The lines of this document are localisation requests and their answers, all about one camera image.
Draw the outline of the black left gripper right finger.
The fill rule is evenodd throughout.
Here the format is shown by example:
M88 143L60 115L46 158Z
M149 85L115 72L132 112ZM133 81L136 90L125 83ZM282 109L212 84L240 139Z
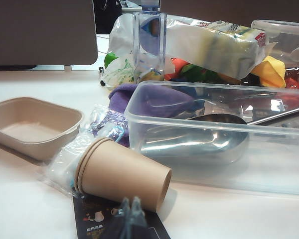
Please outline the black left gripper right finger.
M139 197L134 197L131 207L131 238L149 239L150 233Z

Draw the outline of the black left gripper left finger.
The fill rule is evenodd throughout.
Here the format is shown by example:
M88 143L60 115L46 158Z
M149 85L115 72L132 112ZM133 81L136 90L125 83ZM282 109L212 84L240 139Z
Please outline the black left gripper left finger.
M108 239L131 239L132 226L131 226L132 209L130 207L129 199L124 198L117 214L111 221L107 231Z

